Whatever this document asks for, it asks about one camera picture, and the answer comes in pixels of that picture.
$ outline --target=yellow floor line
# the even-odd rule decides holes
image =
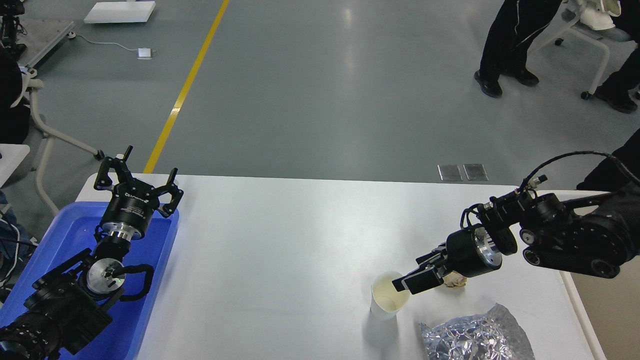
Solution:
[[[220,10],[216,16],[216,20],[214,20],[213,25],[211,25],[211,29],[209,29],[209,33],[207,34],[207,38],[204,40],[202,47],[200,48],[200,52],[198,53],[198,57],[196,61],[193,63],[191,67],[191,71],[189,71],[189,76],[187,76],[187,80],[185,80],[184,85],[182,86],[182,90],[178,95],[178,99],[175,101],[173,105],[173,109],[169,114],[169,118],[166,120],[164,124],[164,128],[162,133],[160,133],[160,137],[156,142],[156,146],[154,146],[154,150],[151,152],[151,156],[149,156],[149,160],[147,161],[147,165],[145,166],[144,173],[149,174],[154,171],[156,167],[156,163],[162,150],[164,148],[164,144],[166,140],[169,138],[169,134],[173,129],[173,125],[175,120],[178,118],[178,114],[182,109],[182,104],[184,103],[184,99],[189,94],[189,89],[191,89],[191,84],[193,84],[193,80],[196,78],[198,74],[198,70],[200,69],[200,65],[202,64],[202,60],[204,60],[205,55],[207,54],[207,50],[209,50],[209,46],[211,45],[211,40],[213,40],[213,36],[216,34],[216,30],[218,29],[218,25],[220,25],[220,21],[222,20],[222,16],[225,14],[225,10],[227,9],[227,5],[229,4],[229,0],[224,0],[222,5],[220,6]]]

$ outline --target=white table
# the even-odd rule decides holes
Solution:
[[[412,295],[397,320],[371,316],[378,274],[413,270],[415,258],[458,229],[462,209],[514,186],[177,179],[185,191],[179,230],[139,360],[418,360],[418,322],[435,326],[496,302],[513,313],[537,359],[604,358],[597,341],[589,348],[595,335],[579,298],[571,301],[570,277],[519,254],[465,288]],[[109,200],[92,185],[93,177],[77,199]]]
[[[29,154],[29,146],[0,143],[0,188]]]

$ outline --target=chair leg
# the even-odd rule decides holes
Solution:
[[[547,44],[551,43],[551,42],[555,42],[556,39],[562,37],[562,35],[567,32],[567,30],[571,29],[571,27],[573,25],[576,25],[576,23],[578,23],[578,20],[580,20],[579,16],[576,16],[573,20],[567,22],[565,25],[563,25],[560,30],[558,30],[556,33],[554,33],[552,36],[548,37],[546,40],[542,40],[541,42],[538,42],[538,44],[536,45],[536,47],[529,49],[529,51],[527,51],[527,55],[531,56],[532,54],[538,52],[540,49],[542,49],[543,47],[547,46]]]
[[[104,152],[102,150],[98,150],[96,148],[90,147],[89,145],[72,138],[71,136],[64,134],[58,130],[55,130],[51,126],[42,121],[40,118],[40,112],[38,111],[38,90],[35,88],[31,88],[29,91],[29,100],[31,101],[31,114],[33,116],[33,120],[35,122],[35,126],[37,129],[41,130],[43,133],[48,134],[49,136],[53,136],[59,138],[60,140],[67,142],[75,147],[78,147],[84,151],[90,152],[93,154],[93,157],[96,160],[104,159]]]
[[[53,203],[53,200],[47,195],[44,191],[44,186],[42,184],[42,179],[44,178],[44,172],[47,170],[47,164],[49,164],[49,158],[51,157],[51,152],[53,150],[53,141],[55,141],[55,137],[48,136],[45,139],[44,150],[42,151],[42,157],[40,158],[40,163],[36,169],[36,191],[38,195],[44,201],[45,204],[51,210],[53,216],[58,214],[58,207]]]
[[[609,62],[609,55],[611,52],[609,51],[609,47],[603,44],[601,41],[598,41],[594,38],[590,38],[587,35],[581,33],[580,31],[576,31],[574,29],[570,29],[570,31],[576,37],[594,45],[595,47],[599,47],[603,52],[602,61],[598,66],[598,71],[596,71],[596,76],[593,78],[593,82],[591,82],[591,87],[589,87],[589,94],[593,95],[593,93],[595,93],[596,91],[596,88],[598,88],[598,85],[600,84],[600,80],[602,79],[602,74],[604,74],[604,70],[607,67],[607,64]]]

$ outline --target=black shoe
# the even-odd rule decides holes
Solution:
[[[631,114],[638,109],[638,105],[631,100],[626,90],[615,92],[599,86],[593,95],[621,113]]]
[[[540,82],[540,79],[527,69],[505,69],[502,73],[504,75],[511,76],[512,78],[516,78],[519,83],[525,86],[536,86]]]
[[[474,79],[480,84],[480,89],[485,95],[499,99],[502,97],[502,88],[498,81],[489,81],[480,77],[480,71],[476,71]]]

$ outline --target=blue plastic tray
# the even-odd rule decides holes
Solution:
[[[87,247],[93,250],[93,232],[106,206],[106,202],[75,202],[58,213],[0,309],[0,326],[8,325],[26,311],[23,303],[33,294],[31,284],[38,278],[81,250]],[[109,310],[113,322],[75,356],[61,350],[60,359],[133,360],[136,357],[173,246],[178,217],[178,211],[170,218],[155,212],[146,236],[132,242],[131,251],[124,258],[124,265],[150,264],[155,268],[149,294],[138,301],[117,302]],[[144,274],[128,275],[125,294],[139,292],[143,280]]]

